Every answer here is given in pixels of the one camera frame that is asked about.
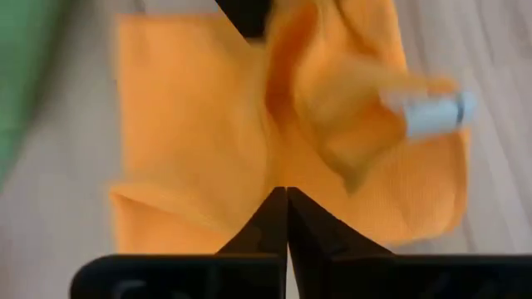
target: orange cloth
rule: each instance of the orange cloth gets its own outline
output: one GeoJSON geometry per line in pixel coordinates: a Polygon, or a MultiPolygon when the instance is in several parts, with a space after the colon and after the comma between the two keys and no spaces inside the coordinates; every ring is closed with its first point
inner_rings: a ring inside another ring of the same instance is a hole
{"type": "Polygon", "coordinates": [[[123,15],[118,28],[120,252],[217,252],[276,185],[378,243],[458,224],[465,136],[408,142],[379,101],[456,88],[404,72],[392,0],[279,0],[265,43],[222,12],[123,15]]]}

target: green cloth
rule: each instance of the green cloth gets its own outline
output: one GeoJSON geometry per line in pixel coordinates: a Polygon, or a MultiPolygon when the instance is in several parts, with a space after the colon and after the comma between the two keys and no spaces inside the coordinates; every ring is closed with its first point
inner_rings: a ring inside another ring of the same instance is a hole
{"type": "Polygon", "coordinates": [[[0,190],[16,158],[68,3],[0,1],[0,190]]]}

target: orange microfiber towel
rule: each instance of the orange microfiber towel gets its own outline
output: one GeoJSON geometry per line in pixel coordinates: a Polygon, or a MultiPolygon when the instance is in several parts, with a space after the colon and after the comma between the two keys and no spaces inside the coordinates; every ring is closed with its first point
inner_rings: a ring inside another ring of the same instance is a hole
{"type": "Polygon", "coordinates": [[[382,244],[458,224],[465,135],[408,141],[379,98],[456,89],[405,71],[392,0],[278,0],[265,42],[221,11],[121,15],[118,29],[119,252],[217,252],[274,186],[382,244]]]}

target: white cylindrical object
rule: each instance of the white cylindrical object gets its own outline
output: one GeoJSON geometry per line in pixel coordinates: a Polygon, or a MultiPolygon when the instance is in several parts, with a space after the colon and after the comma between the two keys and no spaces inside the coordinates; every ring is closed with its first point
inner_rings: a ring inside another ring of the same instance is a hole
{"type": "Polygon", "coordinates": [[[406,135],[409,138],[422,138],[452,132],[471,121],[475,107],[475,96],[469,92],[405,104],[406,135]]]}

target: gray surface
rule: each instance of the gray surface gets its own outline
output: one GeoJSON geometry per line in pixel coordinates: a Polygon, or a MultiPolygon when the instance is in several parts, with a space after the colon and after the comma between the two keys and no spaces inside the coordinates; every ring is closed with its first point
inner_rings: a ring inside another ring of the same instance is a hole
{"type": "MultiPolygon", "coordinates": [[[[112,252],[106,188],[119,177],[120,134],[106,4],[75,7],[42,107],[0,195],[0,298],[66,298],[74,271],[112,252]]],[[[464,224],[396,250],[532,252],[532,18],[521,16],[532,14],[532,2],[397,4],[411,67],[454,74],[481,105],[464,224]]],[[[293,276],[289,281],[288,297],[295,297],[293,276]]]]}

